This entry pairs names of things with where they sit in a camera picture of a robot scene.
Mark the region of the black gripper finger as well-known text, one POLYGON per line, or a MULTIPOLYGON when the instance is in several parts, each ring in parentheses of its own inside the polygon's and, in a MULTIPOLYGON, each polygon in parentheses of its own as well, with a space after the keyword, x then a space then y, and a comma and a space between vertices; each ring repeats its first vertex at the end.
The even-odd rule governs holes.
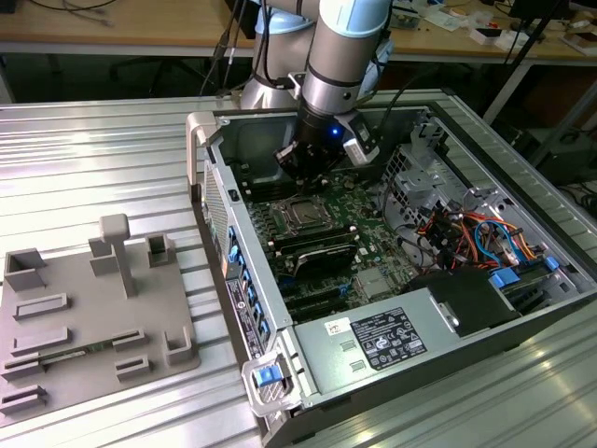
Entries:
POLYGON ((307 185, 317 184, 335 165, 335 157, 317 157, 307 161, 307 185))
POLYGON ((274 152, 274 159, 280 168, 294 180, 298 191, 307 189, 307 148, 305 143, 291 143, 274 152))

